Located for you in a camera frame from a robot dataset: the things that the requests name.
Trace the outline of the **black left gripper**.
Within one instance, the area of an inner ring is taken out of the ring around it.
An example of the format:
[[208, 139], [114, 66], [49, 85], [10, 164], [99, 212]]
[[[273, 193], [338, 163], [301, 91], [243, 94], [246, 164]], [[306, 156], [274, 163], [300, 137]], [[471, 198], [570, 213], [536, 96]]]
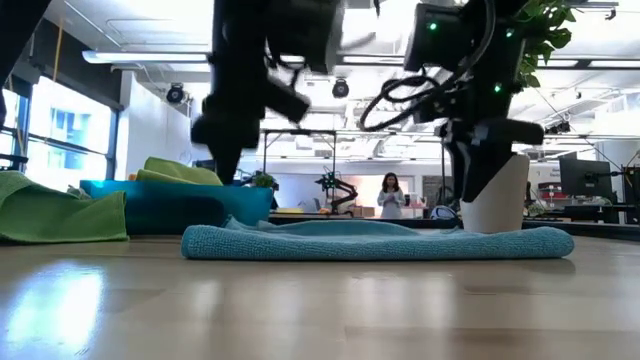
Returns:
[[209, 94], [191, 128], [191, 141], [209, 145], [214, 172], [224, 185], [231, 185], [242, 149], [258, 146], [265, 103], [260, 97]]

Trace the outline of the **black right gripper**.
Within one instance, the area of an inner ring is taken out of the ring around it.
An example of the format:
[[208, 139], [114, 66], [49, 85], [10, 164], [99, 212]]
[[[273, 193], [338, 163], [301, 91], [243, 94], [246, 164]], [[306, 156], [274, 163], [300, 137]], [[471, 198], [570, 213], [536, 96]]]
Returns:
[[435, 134], [451, 156], [454, 195], [473, 202], [514, 152], [497, 138], [500, 112], [483, 102], [437, 102], [434, 118], [444, 118]]

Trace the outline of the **teal plastic bin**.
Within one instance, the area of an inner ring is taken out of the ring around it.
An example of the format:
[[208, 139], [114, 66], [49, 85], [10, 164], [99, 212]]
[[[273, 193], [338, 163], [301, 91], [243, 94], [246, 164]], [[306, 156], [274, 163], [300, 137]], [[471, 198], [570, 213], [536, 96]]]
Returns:
[[254, 225], [268, 219], [273, 193], [266, 188], [158, 181], [83, 180], [93, 198], [125, 194], [130, 236], [181, 235], [191, 225], [222, 225], [229, 216]]

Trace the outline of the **lime green microfiber towel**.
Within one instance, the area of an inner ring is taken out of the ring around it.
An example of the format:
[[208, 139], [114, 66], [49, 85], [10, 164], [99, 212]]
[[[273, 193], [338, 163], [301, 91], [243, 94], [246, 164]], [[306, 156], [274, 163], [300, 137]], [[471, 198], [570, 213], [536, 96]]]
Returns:
[[138, 182], [184, 183], [196, 185], [222, 186], [218, 175], [206, 168], [189, 167], [182, 163], [149, 157], [138, 170], [135, 180]]

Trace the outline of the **blue microfiber towel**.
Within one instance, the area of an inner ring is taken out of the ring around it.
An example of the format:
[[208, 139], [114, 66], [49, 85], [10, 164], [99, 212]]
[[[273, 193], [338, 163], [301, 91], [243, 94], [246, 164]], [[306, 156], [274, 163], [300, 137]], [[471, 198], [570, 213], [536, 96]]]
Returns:
[[437, 261], [562, 258], [574, 250], [565, 231], [540, 227], [493, 234], [461, 229], [421, 233], [370, 220], [311, 220], [221, 226], [194, 225], [182, 236], [181, 255], [200, 260]]

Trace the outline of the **darker green microfiber towel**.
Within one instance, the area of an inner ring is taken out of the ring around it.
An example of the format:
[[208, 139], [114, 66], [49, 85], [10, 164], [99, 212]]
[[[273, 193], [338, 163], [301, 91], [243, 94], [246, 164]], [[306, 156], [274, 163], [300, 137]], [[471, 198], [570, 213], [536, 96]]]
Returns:
[[126, 241], [125, 194], [102, 198], [50, 189], [17, 171], [0, 171], [0, 243]]

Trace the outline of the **green plant in white pot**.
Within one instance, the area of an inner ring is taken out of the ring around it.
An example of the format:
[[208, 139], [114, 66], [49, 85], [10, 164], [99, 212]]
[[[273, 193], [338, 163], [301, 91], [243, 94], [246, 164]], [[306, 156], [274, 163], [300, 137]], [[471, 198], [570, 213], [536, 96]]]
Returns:
[[[508, 116], [512, 97], [539, 81], [539, 63], [571, 40], [573, 21], [567, 0], [470, 0], [468, 19], [478, 21], [483, 54], [470, 69], [470, 102], [483, 102]], [[523, 221], [529, 159], [517, 154], [502, 167], [478, 197], [460, 201], [468, 231], [497, 233], [518, 230]]]

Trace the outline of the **small green background plant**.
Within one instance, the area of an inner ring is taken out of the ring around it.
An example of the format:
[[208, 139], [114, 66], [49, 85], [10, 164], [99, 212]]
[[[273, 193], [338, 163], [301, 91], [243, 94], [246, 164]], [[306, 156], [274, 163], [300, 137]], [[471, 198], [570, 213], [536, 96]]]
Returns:
[[252, 185], [255, 187], [270, 188], [272, 190], [275, 190], [278, 188], [278, 184], [275, 181], [275, 179], [271, 175], [261, 171], [257, 171], [253, 175]]

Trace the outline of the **person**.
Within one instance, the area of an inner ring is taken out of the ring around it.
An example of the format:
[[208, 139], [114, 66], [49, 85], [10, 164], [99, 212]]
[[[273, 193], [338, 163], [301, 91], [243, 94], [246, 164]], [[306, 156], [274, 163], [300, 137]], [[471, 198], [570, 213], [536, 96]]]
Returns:
[[389, 172], [385, 175], [377, 202], [382, 207], [381, 217], [383, 219], [400, 219], [402, 217], [405, 197], [395, 173]]

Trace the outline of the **large black background monitor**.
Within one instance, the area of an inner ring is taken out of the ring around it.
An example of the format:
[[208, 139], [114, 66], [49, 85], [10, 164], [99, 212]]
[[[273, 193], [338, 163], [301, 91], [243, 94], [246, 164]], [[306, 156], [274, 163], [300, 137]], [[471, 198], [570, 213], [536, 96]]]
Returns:
[[561, 158], [561, 189], [568, 196], [613, 195], [611, 168], [608, 162]]

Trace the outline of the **long ceiling light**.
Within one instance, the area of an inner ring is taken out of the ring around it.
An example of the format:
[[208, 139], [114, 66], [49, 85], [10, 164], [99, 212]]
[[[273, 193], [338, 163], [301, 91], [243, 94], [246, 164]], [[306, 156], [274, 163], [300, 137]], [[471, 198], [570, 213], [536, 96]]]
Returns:
[[206, 63], [206, 53], [198, 52], [101, 52], [83, 51], [84, 60], [90, 64], [160, 64], [160, 63]]

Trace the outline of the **black background table frame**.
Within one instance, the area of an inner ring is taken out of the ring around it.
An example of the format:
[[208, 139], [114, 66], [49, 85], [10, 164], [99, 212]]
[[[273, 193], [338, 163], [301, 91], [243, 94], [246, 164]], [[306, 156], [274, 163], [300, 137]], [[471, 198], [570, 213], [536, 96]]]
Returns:
[[324, 136], [331, 136], [333, 138], [333, 142], [330, 143], [328, 142], [329, 147], [331, 148], [331, 150], [333, 151], [332, 153], [332, 172], [336, 171], [336, 147], [337, 147], [337, 140], [338, 140], [338, 134], [336, 130], [314, 130], [314, 129], [301, 129], [301, 128], [296, 128], [296, 129], [262, 129], [260, 131], [262, 138], [263, 138], [263, 156], [262, 156], [262, 172], [266, 173], [267, 172], [267, 151], [268, 148], [271, 146], [271, 144], [268, 142], [268, 136], [270, 134], [277, 134], [278, 137], [280, 137], [282, 134], [288, 134], [288, 135], [292, 135], [292, 136], [312, 136], [312, 135], [317, 135], [320, 136], [321, 138], [324, 138]]

